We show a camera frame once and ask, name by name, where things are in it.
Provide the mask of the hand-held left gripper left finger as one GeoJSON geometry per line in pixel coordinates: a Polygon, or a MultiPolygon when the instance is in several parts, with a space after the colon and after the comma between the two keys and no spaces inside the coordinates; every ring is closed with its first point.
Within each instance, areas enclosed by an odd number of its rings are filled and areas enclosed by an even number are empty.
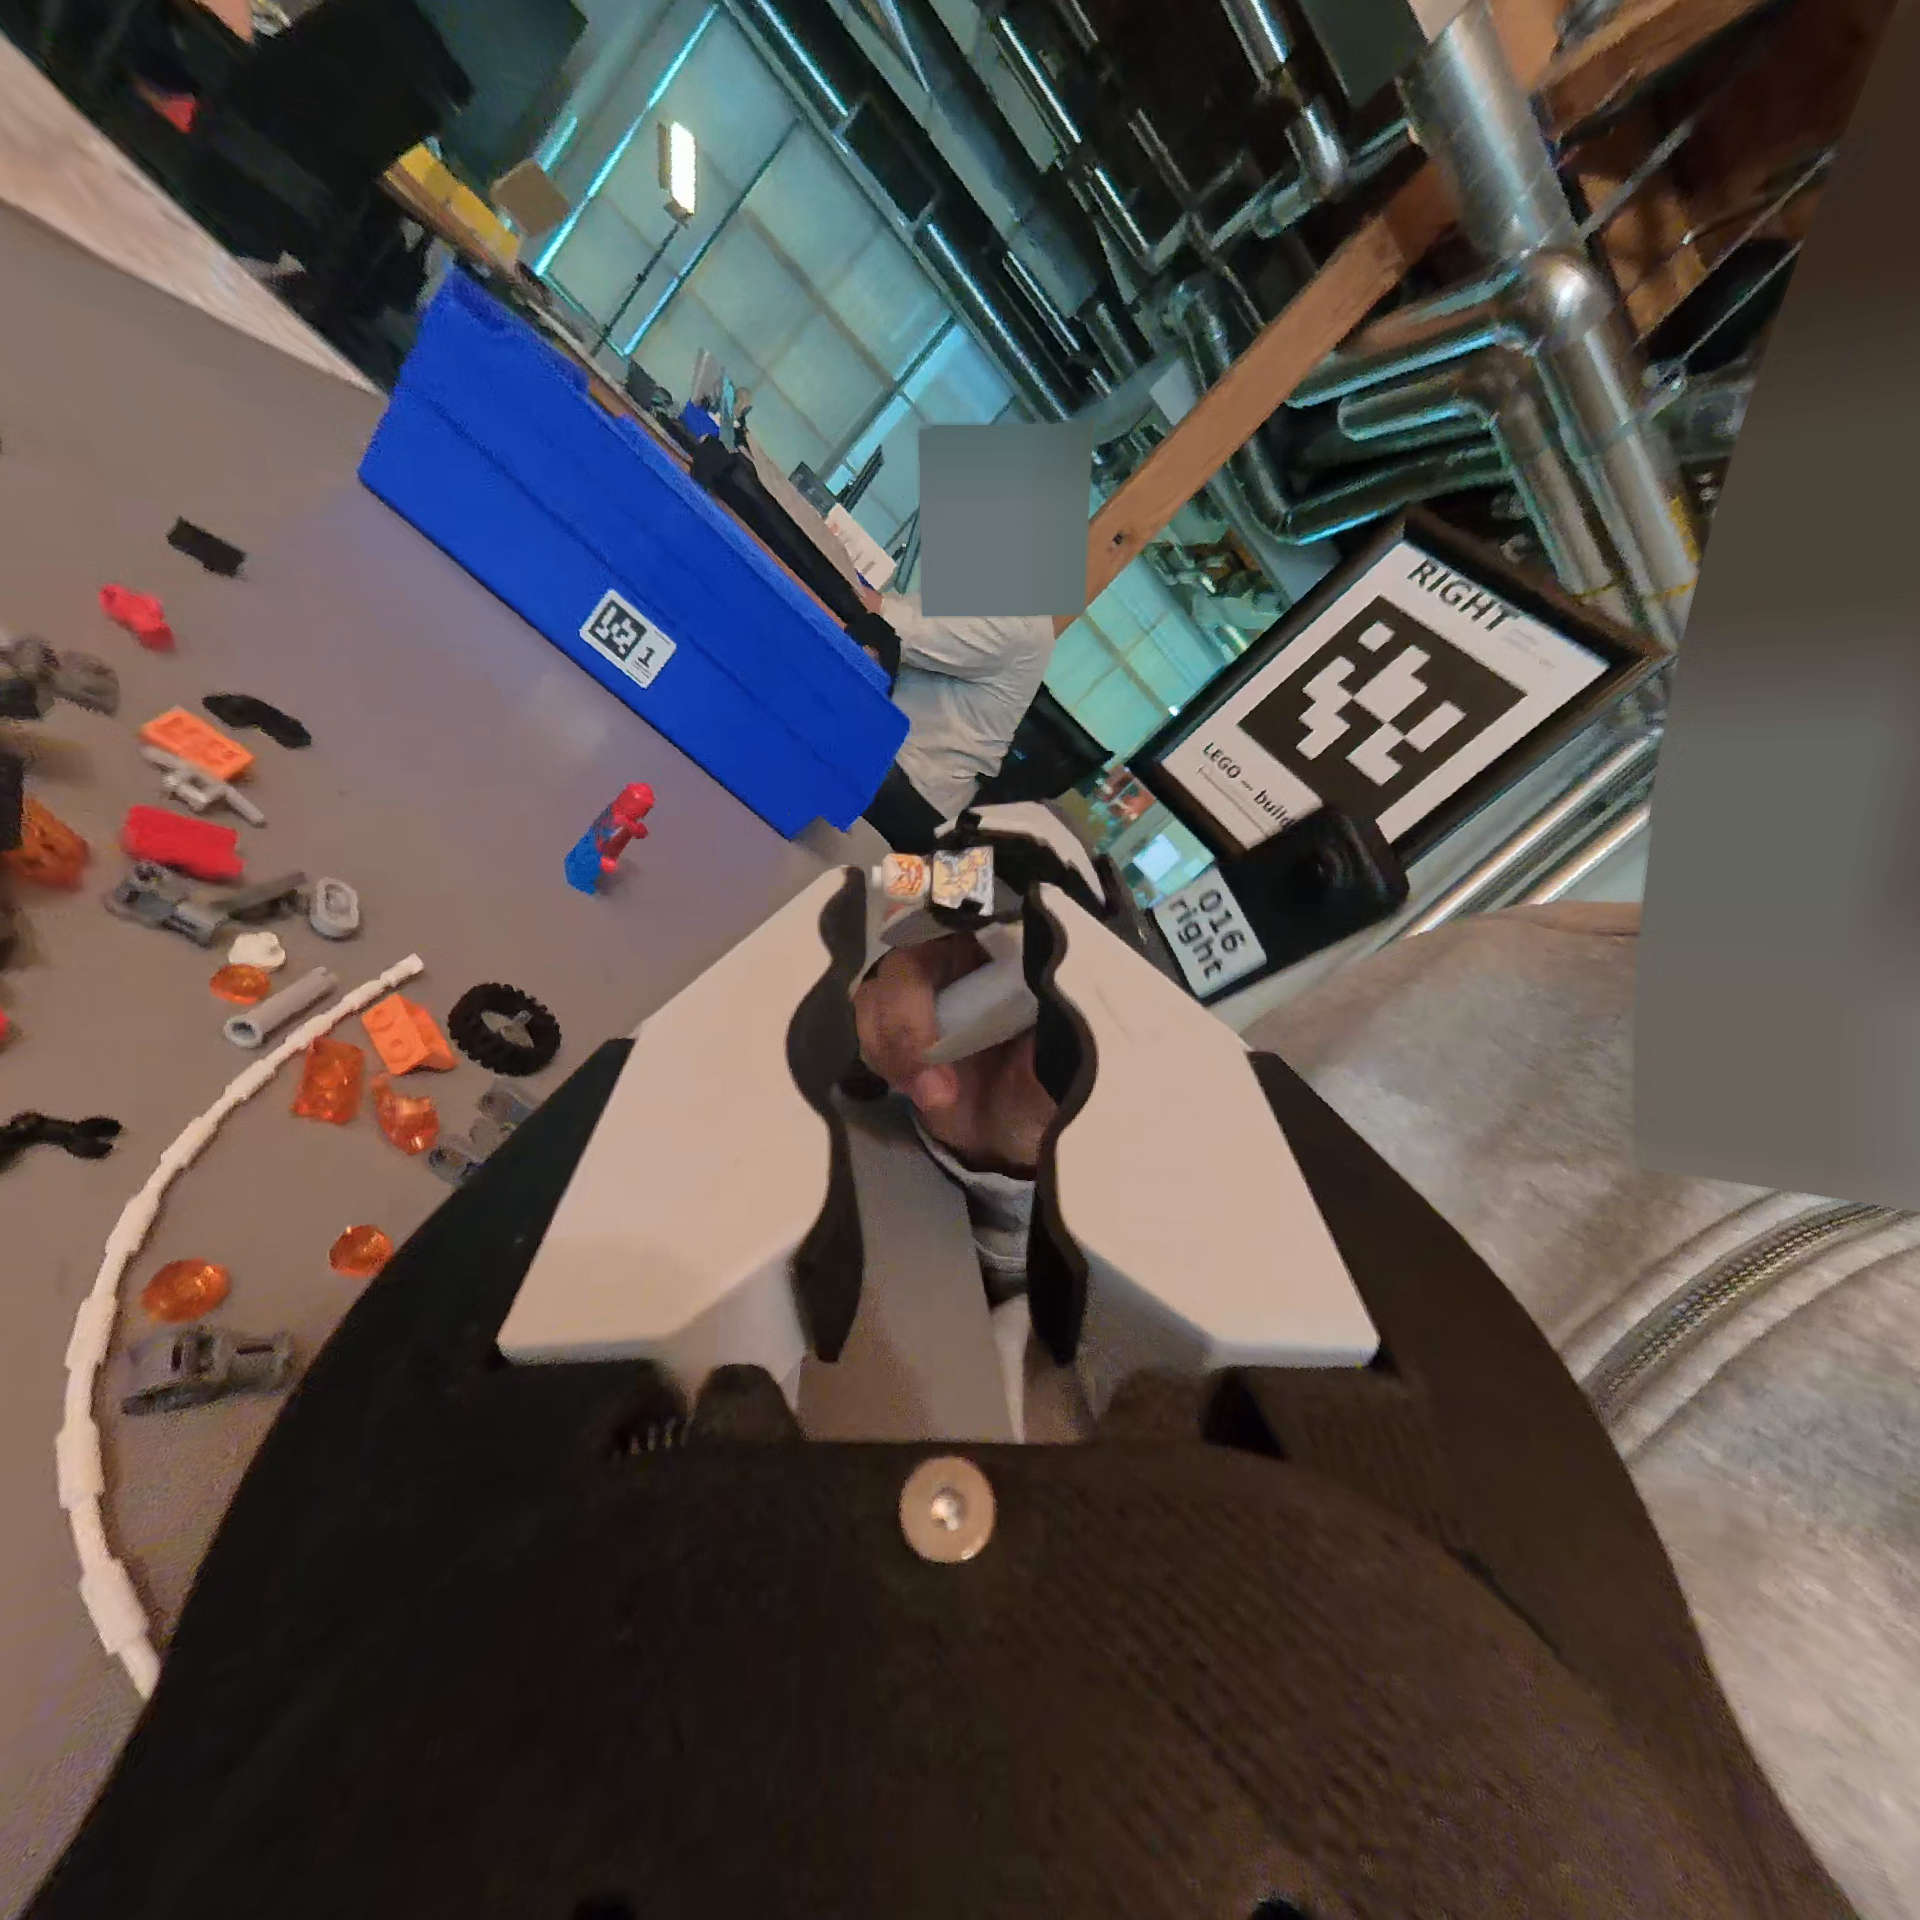
{"type": "Polygon", "coordinates": [[[836,870],[646,1017],[496,1346],[519,1367],[635,1360],[692,1407],[758,1370],[806,1422],[867,1255],[849,1121],[870,878],[836,870]]]}

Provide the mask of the black claw arm piece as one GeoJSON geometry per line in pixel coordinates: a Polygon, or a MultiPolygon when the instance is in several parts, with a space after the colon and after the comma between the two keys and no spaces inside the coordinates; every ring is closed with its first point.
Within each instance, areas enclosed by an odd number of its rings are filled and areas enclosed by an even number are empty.
{"type": "Polygon", "coordinates": [[[39,1111],[22,1111],[2,1122],[2,1173],[39,1147],[57,1147],[76,1161],[111,1157],[124,1135],[124,1122],[108,1117],[66,1121],[39,1111]]]}

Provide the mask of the person's right forearm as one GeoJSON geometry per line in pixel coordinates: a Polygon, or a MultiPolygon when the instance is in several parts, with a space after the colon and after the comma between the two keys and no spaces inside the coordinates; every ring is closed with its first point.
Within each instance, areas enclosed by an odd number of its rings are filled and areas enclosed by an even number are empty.
{"type": "Polygon", "coordinates": [[[1030,1178],[962,1163],[914,1118],[914,1133],[936,1168],[960,1193],[991,1307],[1026,1297],[1026,1255],[1036,1207],[1030,1178]]]}

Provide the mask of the person's right hand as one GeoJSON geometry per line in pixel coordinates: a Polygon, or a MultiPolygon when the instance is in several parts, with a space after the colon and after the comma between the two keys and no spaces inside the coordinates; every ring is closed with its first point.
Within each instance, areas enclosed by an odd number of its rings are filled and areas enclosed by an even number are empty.
{"type": "Polygon", "coordinates": [[[888,951],[852,994],[857,1057],[967,1168],[1030,1181],[1056,1111],[1036,1073],[1033,1032],[960,1064],[929,1057],[943,1034],[938,1000],[991,962],[967,934],[888,951]]]}

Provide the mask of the framed marker sign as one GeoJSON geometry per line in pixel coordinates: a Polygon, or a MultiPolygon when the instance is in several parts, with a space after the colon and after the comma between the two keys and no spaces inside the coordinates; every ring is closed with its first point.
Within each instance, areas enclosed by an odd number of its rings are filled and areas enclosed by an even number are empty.
{"type": "Polygon", "coordinates": [[[1143,901],[1324,810],[1416,863],[1674,650],[1431,513],[1395,518],[1126,757],[1185,848],[1143,901]]]}

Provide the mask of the red and blue minifigure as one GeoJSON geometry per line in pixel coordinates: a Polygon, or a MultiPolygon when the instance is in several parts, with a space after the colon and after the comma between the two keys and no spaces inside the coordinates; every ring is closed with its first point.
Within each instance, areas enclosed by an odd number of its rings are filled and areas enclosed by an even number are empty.
{"type": "Polygon", "coordinates": [[[657,792],[648,782],[625,785],[567,850],[562,863],[567,887],[584,896],[599,895],[604,882],[617,875],[627,848],[650,834],[654,806],[657,792]]]}

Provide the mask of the black bag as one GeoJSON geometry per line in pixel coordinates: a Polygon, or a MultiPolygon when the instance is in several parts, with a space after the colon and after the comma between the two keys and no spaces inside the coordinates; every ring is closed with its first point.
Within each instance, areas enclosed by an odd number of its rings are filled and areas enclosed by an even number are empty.
{"type": "Polygon", "coordinates": [[[811,511],[780,472],[762,478],[754,457],[720,437],[696,441],[689,472],[828,609],[852,642],[875,661],[888,688],[895,688],[900,639],[888,617],[870,607],[852,559],[826,518],[811,511]]]}

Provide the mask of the grey technic pin connector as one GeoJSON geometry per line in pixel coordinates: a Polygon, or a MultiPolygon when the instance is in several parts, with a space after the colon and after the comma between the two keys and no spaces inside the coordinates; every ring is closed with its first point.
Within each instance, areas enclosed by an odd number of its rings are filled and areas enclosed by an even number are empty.
{"type": "Polygon", "coordinates": [[[206,1323],[163,1328],[128,1352],[120,1409],[128,1418],[279,1395],[296,1376],[288,1333],[238,1336],[206,1323]]]}

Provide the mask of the wooden beam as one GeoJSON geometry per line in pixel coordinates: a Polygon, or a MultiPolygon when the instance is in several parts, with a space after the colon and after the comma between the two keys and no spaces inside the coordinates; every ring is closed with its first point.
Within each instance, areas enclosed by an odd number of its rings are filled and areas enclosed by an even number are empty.
{"type": "Polygon", "coordinates": [[[1096,602],[1164,534],[1174,515],[1246,447],[1456,225],[1456,192],[1427,163],[1363,223],[1329,266],[1202,392],[1088,528],[1087,602],[1096,602]]]}

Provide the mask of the blue plastic bin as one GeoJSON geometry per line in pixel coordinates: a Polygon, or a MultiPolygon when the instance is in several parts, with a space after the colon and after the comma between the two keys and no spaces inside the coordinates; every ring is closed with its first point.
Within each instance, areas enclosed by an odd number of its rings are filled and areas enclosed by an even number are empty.
{"type": "Polygon", "coordinates": [[[849,619],[463,267],[360,480],[780,834],[849,832],[897,766],[908,720],[849,619]]]}

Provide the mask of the red flat plate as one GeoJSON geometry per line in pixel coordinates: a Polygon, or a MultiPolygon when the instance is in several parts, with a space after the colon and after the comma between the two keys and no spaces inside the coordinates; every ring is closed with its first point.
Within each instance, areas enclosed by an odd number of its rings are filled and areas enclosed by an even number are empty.
{"type": "Polygon", "coordinates": [[[240,882],[248,871],[238,831],[155,806],[128,808],[122,850],[135,864],[206,882],[240,882]]]}

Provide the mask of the silver ventilation ducts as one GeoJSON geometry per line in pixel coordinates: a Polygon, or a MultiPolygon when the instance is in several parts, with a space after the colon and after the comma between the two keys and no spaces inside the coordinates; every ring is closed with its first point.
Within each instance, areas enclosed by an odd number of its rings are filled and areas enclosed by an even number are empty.
{"type": "MultiPolygon", "coordinates": [[[[1337,401],[1345,434],[1355,441],[1363,401],[1414,402],[1420,385],[1439,385],[1441,401],[1476,405],[1489,418],[1481,434],[1522,495],[1560,584],[1647,634],[1679,642],[1696,590],[1694,518],[1674,453],[1647,421],[1644,367],[1617,293],[1579,238],[1547,135],[1506,61],[1492,7],[1329,6],[1303,13],[1329,16],[1330,23],[1314,25],[1324,42],[1334,42],[1334,29],[1352,13],[1407,18],[1395,40],[1386,29],[1361,25],[1366,56],[1386,49],[1396,56],[1390,78],[1402,97],[1402,125],[1348,147],[1322,104],[1295,94],[1290,42],[1273,9],[1227,6],[1262,93],[1295,105],[1287,125],[1291,171],[1262,183],[1214,229],[1190,214],[1155,261],[1164,266],[1187,249],[1220,274],[1220,261],[1243,238],[1290,233],[1386,174],[1407,149],[1420,149],[1456,192],[1456,225],[1283,407],[1337,401]]],[[[1206,357],[1210,323],[1199,306],[1207,289],[1196,281],[1167,301],[1171,327],[1194,325],[1187,354],[1206,379],[1201,394],[1251,345],[1212,369],[1206,357]]],[[[1249,487],[1239,466],[1246,455],[1265,457],[1262,426],[1201,490],[1260,562],[1464,487],[1459,447],[1424,455],[1427,480],[1418,465],[1386,465],[1345,493],[1290,497],[1258,466],[1249,487]]]]}

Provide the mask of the orange studded plate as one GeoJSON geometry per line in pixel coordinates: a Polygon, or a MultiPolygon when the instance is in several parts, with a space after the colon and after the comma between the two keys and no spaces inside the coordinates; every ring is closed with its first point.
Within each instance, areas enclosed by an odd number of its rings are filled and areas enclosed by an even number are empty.
{"type": "Polygon", "coordinates": [[[257,755],[215,727],[203,714],[185,707],[161,712],[137,729],[145,749],[206,774],[222,785],[240,785],[257,766],[257,755]]]}

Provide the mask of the light panel on stand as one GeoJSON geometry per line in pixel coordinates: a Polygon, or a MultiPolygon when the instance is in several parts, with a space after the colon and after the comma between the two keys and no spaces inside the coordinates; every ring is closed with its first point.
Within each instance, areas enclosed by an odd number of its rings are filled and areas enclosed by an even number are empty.
{"type": "Polygon", "coordinates": [[[640,337],[640,311],[652,295],[658,270],[699,210],[699,144],[692,128],[680,120],[657,120],[657,199],[658,209],[648,210],[639,163],[627,166],[616,176],[616,214],[632,229],[633,243],[648,243],[646,261],[632,277],[627,293],[616,302],[609,323],[609,342],[617,349],[622,361],[633,354],[640,337]]]}

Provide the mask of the grey technic frame piece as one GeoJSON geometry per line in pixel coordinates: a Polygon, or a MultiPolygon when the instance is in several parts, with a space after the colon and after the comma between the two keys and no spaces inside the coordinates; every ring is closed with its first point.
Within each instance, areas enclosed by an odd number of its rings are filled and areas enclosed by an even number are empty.
{"type": "Polygon", "coordinates": [[[476,1103],[471,1127],[436,1142],[423,1163],[444,1184],[460,1189],[484,1167],[505,1142],[540,1109],[540,1099],[511,1077],[498,1077],[476,1103]]]}

